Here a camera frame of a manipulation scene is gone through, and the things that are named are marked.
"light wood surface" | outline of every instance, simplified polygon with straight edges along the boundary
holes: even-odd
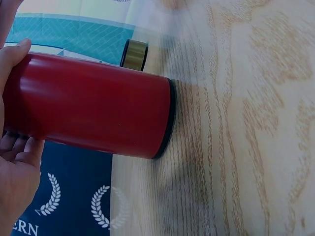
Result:
[[[315,1],[142,1],[165,155],[114,156],[112,236],[315,235]]]

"black rim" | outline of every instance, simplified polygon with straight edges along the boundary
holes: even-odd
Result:
[[[169,82],[170,95],[171,95],[168,121],[167,121],[166,130],[165,130],[165,134],[164,134],[161,146],[159,147],[153,159],[157,159],[163,155],[164,151],[167,148],[167,145],[169,143],[169,140],[173,132],[173,128],[174,128],[175,108],[176,108],[176,89],[175,89],[175,85],[170,79],[168,80],[168,82]]]
[[[144,57],[143,57],[143,62],[142,62],[142,66],[141,66],[141,71],[143,71],[144,69],[144,65],[146,63],[146,60],[147,60],[147,55],[148,55],[148,44],[146,44],[146,51],[144,53]]]
[[[127,50],[128,50],[128,47],[129,47],[129,42],[130,42],[130,40],[127,39],[125,47],[124,47],[124,50],[123,50],[122,59],[120,60],[120,64],[119,64],[119,66],[121,66],[121,67],[124,66],[124,62],[125,62],[126,55],[127,55]]]

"white laurel wreath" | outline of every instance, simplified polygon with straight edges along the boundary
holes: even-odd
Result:
[[[119,212],[118,212],[117,217],[115,217],[113,220],[110,221],[110,226],[113,227],[114,229],[118,229],[119,227],[123,225],[123,223],[129,217],[130,207],[122,190],[115,187],[112,187],[112,190],[117,195],[121,205],[119,207]]]
[[[50,200],[48,203],[41,206],[40,210],[35,210],[38,215],[44,215],[47,216],[51,212],[55,211],[57,209],[57,206],[59,205],[60,197],[61,197],[61,191],[60,186],[56,180],[56,177],[54,174],[47,173],[50,183],[53,187],[53,191],[50,196]]]
[[[102,226],[102,228],[106,228],[109,226],[109,220],[104,216],[102,213],[102,210],[100,208],[100,200],[104,193],[107,192],[109,189],[109,186],[103,185],[100,189],[98,189],[95,193],[94,196],[92,197],[91,201],[91,212],[93,214],[93,217],[96,221],[98,221],[98,224]]]
[[[101,210],[100,206],[100,200],[104,193],[107,192],[107,190],[110,188],[110,186],[103,185],[100,187],[99,190],[97,190],[92,197],[92,205],[91,205],[91,212],[93,214],[94,219],[98,222],[99,225],[101,225],[103,228],[107,228],[108,226],[113,227],[114,229],[117,229],[122,226],[122,224],[126,221],[126,219],[129,216],[129,204],[126,200],[126,197],[124,196],[123,192],[115,187],[112,187],[115,194],[118,196],[119,201],[121,203],[118,216],[114,218],[112,221],[109,222],[109,220],[104,216]]]

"white letters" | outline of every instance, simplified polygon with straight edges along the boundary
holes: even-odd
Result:
[[[33,231],[33,234],[34,234],[35,236],[37,236],[38,225],[35,225],[35,228],[36,228],[36,230],[34,230],[33,225],[31,225],[31,224],[29,223],[29,233],[28,233],[28,235],[31,235],[31,230],[32,230],[32,231]]]
[[[16,226],[16,222],[14,223],[13,229],[14,229],[14,230],[17,230],[17,229],[18,229],[18,227]]]
[[[26,235],[37,236],[38,228],[39,228],[38,225],[35,225],[35,228],[34,228],[34,226],[31,223],[28,223],[28,227],[29,227],[28,228],[28,230],[29,230],[28,233],[25,230],[26,226],[27,226],[26,222],[19,219],[17,222],[15,222],[15,224],[13,226],[13,229],[17,230],[19,232],[23,232]]]
[[[25,229],[24,229],[25,227],[26,227],[26,223],[25,223],[23,220],[19,220],[19,229],[18,229],[18,231],[19,231],[19,232],[22,232],[22,231],[21,231],[21,229],[22,229],[22,230],[23,230],[23,233],[27,234],[26,231],[25,231]]]

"hand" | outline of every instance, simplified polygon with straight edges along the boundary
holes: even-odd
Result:
[[[0,48],[12,26],[20,0],[0,0]],[[3,133],[2,94],[12,67],[28,53],[28,39],[0,50],[0,134]],[[8,236],[15,221],[32,202],[40,181],[40,160],[44,142],[6,133],[0,140],[0,236]]]

